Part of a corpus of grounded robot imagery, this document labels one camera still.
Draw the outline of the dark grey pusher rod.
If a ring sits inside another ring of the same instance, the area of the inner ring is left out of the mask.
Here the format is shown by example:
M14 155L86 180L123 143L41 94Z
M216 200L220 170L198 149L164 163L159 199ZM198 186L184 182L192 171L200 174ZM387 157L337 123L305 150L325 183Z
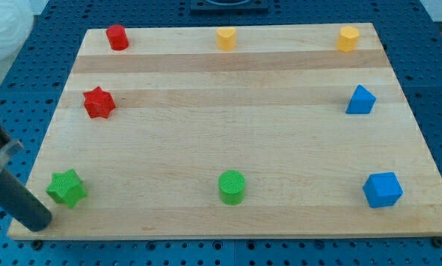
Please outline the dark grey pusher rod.
M9 171L11 157L23 149L0 124L0 207L30 231L45 229L51 212Z

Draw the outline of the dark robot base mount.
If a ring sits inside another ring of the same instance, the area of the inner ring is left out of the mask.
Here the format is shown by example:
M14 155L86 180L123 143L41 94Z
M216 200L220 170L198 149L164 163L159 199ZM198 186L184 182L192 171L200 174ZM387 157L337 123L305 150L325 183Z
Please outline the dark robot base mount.
M191 13L268 11L270 0L189 0Z

